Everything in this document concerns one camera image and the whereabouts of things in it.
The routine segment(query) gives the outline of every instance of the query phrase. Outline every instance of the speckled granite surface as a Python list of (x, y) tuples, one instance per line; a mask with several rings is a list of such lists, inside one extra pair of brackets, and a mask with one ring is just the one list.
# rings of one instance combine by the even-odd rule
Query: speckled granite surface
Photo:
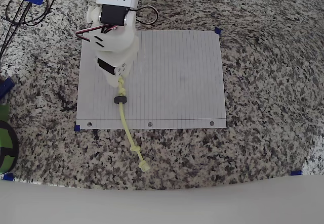
[[(42, 24), (18, 30), (2, 59), (1, 75), (16, 83), (7, 101), (21, 141), (17, 181), (178, 189), (287, 175), (305, 161), (323, 173), (324, 0), (141, 0), (160, 19), (139, 29), (223, 29), (228, 124), (133, 130), (150, 159), (146, 174), (122, 130), (73, 131), (81, 49), (73, 33), (87, 27), (94, 2), (57, 0)], [(3, 20), (1, 41), (8, 27)]]

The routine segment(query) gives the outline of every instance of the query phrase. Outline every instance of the yellow rope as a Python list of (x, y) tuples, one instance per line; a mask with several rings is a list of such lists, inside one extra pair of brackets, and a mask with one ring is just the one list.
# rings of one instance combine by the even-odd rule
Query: yellow rope
[[(124, 80), (122, 78), (120, 78), (118, 80), (118, 95), (119, 96), (126, 96), (126, 89), (124, 88)], [(123, 103), (119, 103), (119, 113), (120, 113), (120, 119), (121, 119), (121, 123), (123, 124), (123, 127), (125, 129), (127, 138), (131, 144), (131, 151), (132, 152), (136, 152), (139, 159), (140, 159), (140, 163), (138, 164), (138, 166), (141, 168), (141, 170), (143, 172), (147, 172), (150, 169), (150, 166), (146, 163), (146, 161), (143, 159), (142, 154), (140, 152), (141, 148), (139, 146), (136, 146), (132, 135), (127, 127), (126, 124), (126, 120), (125, 120), (125, 116), (124, 116), (124, 110), (123, 110)]]

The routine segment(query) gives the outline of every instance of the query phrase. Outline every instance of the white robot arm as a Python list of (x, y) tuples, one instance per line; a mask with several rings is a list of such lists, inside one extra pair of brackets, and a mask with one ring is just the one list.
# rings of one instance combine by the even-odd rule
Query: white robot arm
[[(89, 7), (87, 12), (91, 28), (76, 34), (91, 44), (107, 82), (118, 87), (120, 76), (128, 76), (139, 49), (135, 28), (138, 0), (97, 0), (96, 3), (100, 7)], [(79, 35), (85, 32), (89, 32), (87, 38)]]

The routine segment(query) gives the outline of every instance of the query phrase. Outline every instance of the white paper sheet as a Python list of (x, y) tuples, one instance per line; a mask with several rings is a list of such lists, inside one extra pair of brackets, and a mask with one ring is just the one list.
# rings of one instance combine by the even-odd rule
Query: white paper sheet
[[(139, 31), (140, 49), (125, 79), (125, 117), (131, 129), (226, 127), (219, 37), (211, 31)], [(123, 129), (117, 89), (83, 42), (76, 124)]]

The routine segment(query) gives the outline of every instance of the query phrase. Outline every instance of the red wire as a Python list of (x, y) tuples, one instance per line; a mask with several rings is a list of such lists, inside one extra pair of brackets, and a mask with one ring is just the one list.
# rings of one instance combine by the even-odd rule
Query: red wire
[(81, 39), (84, 39), (84, 40), (90, 42), (90, 39), (88, 39), (86, 37), (83, 37), (80, 34), (90, 32), (90, 31), (94, 31), (94, 30), (97, 30), (97, 29), (100, 29), (100, 28), (108, 28), (108, 31), (111, 31), (112, 29), (117, 28), (117, 25), (114, 25), (114, 26), (111, 27), (111, 25), (109, 25), (109, 24), (104, 24), (104, 25), (100, 25), (100, 26), (97, 26), (97, 27), (86, 28), (86, 29), (82, 29), (82, 30), (79, 30), (79, 31), (75, 32), (75, 35), (78, 38), (81, 38)]

